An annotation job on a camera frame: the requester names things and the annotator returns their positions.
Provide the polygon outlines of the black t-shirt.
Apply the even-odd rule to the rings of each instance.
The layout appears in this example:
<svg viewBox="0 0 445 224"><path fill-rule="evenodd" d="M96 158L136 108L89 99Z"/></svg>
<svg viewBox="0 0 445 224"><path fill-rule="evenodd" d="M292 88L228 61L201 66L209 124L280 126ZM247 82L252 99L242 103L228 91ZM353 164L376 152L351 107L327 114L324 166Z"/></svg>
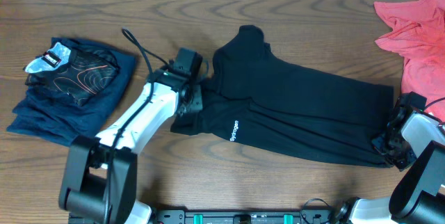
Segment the black t-shirt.
<svg viewBox="0 0 445 224"><path fill-rule="evenodd" d="M389 166L372 140L389 121L392 87L287 63L253 25L216 50L213 70L201 83L202 109L177 117L172 132L311 161Z"/></svg>

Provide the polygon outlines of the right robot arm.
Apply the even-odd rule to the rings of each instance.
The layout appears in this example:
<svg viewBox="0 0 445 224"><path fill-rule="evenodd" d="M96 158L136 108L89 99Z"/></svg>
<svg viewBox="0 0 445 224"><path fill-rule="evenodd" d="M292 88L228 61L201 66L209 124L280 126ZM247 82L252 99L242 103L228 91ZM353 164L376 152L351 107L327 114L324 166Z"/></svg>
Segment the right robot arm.
<svg viewBox="0 0 445 224"><path fill-rule="evenodd" d="M406 174L391 196L345 202L331 223L444 223L444 122L426 112L427 99L402 94L374 148Z"/></svg>

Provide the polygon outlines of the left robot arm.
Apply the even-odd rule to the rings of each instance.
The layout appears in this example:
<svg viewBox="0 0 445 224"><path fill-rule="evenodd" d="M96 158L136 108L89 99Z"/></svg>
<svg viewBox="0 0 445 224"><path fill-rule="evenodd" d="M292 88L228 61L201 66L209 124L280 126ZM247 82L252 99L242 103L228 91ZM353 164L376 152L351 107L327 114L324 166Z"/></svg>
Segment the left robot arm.
<svg viewBox="0 0 445 224"><path fill-rule="evenodd" d="M160 69L138 99L95 137L70 145L58 205L84 223L148 223L152 208L136 198L138 155L177 112L199 106L198 74Z"/></svg>

